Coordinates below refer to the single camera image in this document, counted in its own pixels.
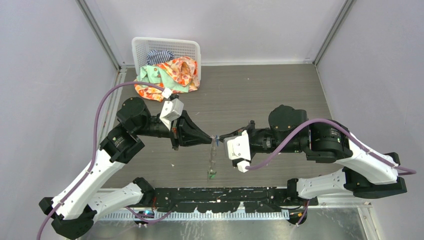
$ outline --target striped cloth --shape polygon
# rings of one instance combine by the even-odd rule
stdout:
[[[168,50],[151,50],[147,54],[147,65],[156,65],[174,59],[174,54]]]

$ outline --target gray floor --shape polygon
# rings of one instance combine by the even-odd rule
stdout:
[[[193,122],[210,135],[230,133],[246,126],[249,120],[255,120],[257,128],[269,127],[269,113],[281,104],[306,110],[309,119],[331,118],[311,64],[204,66],[201,70],[199,90],[183,93],[179,99]],[[125,81],[133,81],[136,76],[135,69],[129,69]],[[120,105],[136,96],[133,87],[125,87]],[[152,115],[160,112],[162,103],[145,102]],[[316,177],[341,168],[336,164],[306,161],[303,153],[286,153],[267,167],[241,173],[233,169],[220,146],[217,175],[207,182],[210,145],[180,147],[174,151],[169,139],[140,138],[146,147],[112,176],[104,188],[121,188],[136,177],[144,177],[153,187],[286,186],[292,178]],[[253,164],[266,156],[257,154]]]

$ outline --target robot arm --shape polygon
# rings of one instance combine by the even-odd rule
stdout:
[[[224,143],[225,154],[232,160],[233,167],[247,172],[256,153],[272,153],[297,126],[307,120],[306,111],[280,105],[269,114],[269,128],[256,129],[255,122],[251,120],[246,127],[221,135],[220,141]],[[349,131],[340,123],[332,122]],[[316,122],[303,128],[280,153],[304,152],[308,161],[337,163],[344,168],[324,176],[290,179],[287,182],[289,196],[309,200],[325,194],[353,192],[359,198],[377,199],[406,193],[405,181],[398,176],[397,170],[369,153],[394,166],[400,165],[399,156],[395,152],[381,154],[366,147],[369,152],[326,123]]]
[[[119,124],[100,143],[94,167],[84,182],[66,201],[60,202],[88,171],[90,164],[57,196],[40,201],[39,206],[46,215],[53,206],[61,204],[52,215],[54,230],[64,237],[76,239],[109,213],[129,205],[148,205],[153,199],[154,189],[144,178],[136,178],[127,186],[106,195],[94,195],[145,146],[138,135],[169,138],[175,150],[179,146],[210,144],[211,137],[193,123],[183,106],[178,96],[173,95],[171,101],[164,102],[160,114],[151,116],[142,98],[127,99],[116,114]]]

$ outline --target cloth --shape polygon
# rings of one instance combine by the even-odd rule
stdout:
[[[196,91],[200,86],[198,63],[188,56],[183,56],[154,66],[143,66],[135,81],[169,88],[174,94]],[[136,85],[135,90],[145,99],[159,102],[164,100],[162,92],[154,87]]]
[[[189,92],[189,86],[183,86],[178,82],[174,81],[174,79],[167,73],[167,71],[162,68],[155,66],[142,66],[140,67],[140,75],[137,76],[137,81],[139,82],[147,82],[151,84],[160,84],[163,83],[165,88],[169,88],[172,90],[176,90],[182,93]]]
[[[168,50],[151,50],[147,53],[147,65],[155,65],[168,62],[175,58],[174,54]]]

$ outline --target plastic basket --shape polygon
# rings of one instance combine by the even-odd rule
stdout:
[[[140,74],[140,67],[147,65],[147,54],[150,50],[168,50],[173,52],[175,58],[187,56],[196,60],[198,80],[200,82],[202,58],[200,46],[197,42],[168,38],[134,37],[131,45],[137,75]]]

